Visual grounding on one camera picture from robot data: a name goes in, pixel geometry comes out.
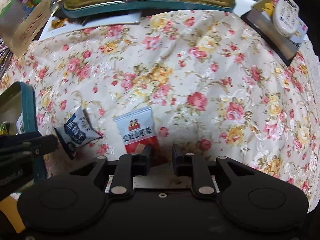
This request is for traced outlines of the red white hawthorn packet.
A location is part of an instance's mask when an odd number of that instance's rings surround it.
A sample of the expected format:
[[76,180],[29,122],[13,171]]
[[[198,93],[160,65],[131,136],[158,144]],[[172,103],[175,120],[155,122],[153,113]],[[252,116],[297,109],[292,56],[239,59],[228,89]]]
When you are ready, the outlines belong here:
[[143,107],[114,118],[127,153],[139,153],[142,145],[158,149],[151,107]]

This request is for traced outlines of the blue white raisin packet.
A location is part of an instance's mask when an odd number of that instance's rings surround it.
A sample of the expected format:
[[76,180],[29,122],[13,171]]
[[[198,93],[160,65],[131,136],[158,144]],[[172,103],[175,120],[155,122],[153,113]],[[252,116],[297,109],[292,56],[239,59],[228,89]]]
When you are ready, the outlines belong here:
[[55,127],[54,131],[63,150],[71,160],[75,158],[78,148],[101,138],[101,135],[93,129],[85,111],[81,107],[75,111],[65,124]]

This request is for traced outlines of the empty gold tin tray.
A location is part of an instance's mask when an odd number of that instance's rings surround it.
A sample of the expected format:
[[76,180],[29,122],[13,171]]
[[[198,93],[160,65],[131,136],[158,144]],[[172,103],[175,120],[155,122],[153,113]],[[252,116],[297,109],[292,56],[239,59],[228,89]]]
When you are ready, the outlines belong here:
[[[39,132],[36,121],[35,92],[23,82],[15,82],[1,94],[1,135]],[[44,157],[34,160],[38,182],[48,177]]]

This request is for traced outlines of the floral tablecloth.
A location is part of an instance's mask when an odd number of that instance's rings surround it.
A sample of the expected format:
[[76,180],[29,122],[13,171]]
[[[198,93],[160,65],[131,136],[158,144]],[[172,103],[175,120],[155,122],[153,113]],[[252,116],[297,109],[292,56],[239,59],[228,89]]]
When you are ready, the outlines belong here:
[[45,157],[51,175],[118,159],[125,146],[114,118],[149,106],[161,162],[173,144],[207,160],[225,155],[297,186],[310,210],[319,202],[319,58],[309,41],[286,65],[235,14],[165,12],[33,42],[12,59],[1,91],[16,81],[35,90],[42,134],[77,108],[101,134],[74,160],[61,148]]

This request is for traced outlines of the large kraft paper snack bag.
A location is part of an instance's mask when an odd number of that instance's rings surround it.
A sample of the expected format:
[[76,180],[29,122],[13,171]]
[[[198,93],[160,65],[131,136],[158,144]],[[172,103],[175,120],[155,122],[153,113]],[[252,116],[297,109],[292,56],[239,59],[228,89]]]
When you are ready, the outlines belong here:
[[17,56],[48,21],[51,0],[1,0],[1,38]]

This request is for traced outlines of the book with duck cover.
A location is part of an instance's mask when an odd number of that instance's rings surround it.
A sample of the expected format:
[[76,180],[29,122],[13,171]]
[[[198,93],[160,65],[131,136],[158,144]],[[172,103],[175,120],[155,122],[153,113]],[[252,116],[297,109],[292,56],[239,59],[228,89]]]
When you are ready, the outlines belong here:
[[260,0],[241,19],[267,42],[287,66],[308,32],[308,26],[299,18],[299,6],[294,0]]

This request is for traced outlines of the white remote control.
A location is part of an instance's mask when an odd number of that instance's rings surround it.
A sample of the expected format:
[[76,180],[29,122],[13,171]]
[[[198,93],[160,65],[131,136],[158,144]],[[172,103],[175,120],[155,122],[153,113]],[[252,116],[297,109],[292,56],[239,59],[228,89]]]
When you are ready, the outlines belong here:
[[273,23],[285,37],[292,36],[298,28],[299,6],[294,0],[278,0],[273,12]]

